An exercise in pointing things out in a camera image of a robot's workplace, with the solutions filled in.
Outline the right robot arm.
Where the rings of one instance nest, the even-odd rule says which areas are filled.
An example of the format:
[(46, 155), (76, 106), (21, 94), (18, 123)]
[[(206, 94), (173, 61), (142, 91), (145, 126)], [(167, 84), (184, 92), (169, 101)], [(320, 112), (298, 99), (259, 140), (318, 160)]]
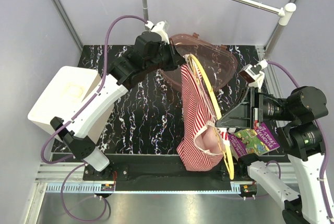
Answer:
[(333, 200), (325, 163), (326, 141), (316, 120), (328, 114), (327, 99), (315, 87), (294, 89), (275, 98), (257, 88), (243, 90), (236, 106), (216, 121), (216, 127), (258, 130), (264, 121), (284, 121), (277, 142), (294, 169), (299, 190), (274, 175), (256, 154), (238, 159), (238, 177), (253, 179), (279, 205), (286, 223), (333, 223)]

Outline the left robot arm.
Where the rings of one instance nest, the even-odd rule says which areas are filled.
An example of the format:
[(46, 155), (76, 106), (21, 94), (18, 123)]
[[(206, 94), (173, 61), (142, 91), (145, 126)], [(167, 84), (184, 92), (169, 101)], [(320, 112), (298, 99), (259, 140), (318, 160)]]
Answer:
[(54, 117), (51, 126), (75, 158), (91, 165), (101, 180), (107, 180), (112, 176), (113, 168), (106, 155), (88, 136), (91, 128), (105, 111), (142, 82), (147, 74), (158, 69), (175, 70), (184, 62), (165, 31), (145, 31), (136, 38), (132, 47), (110, 63), (106, 76), (74, 110), (75, 114), (68, 119)]

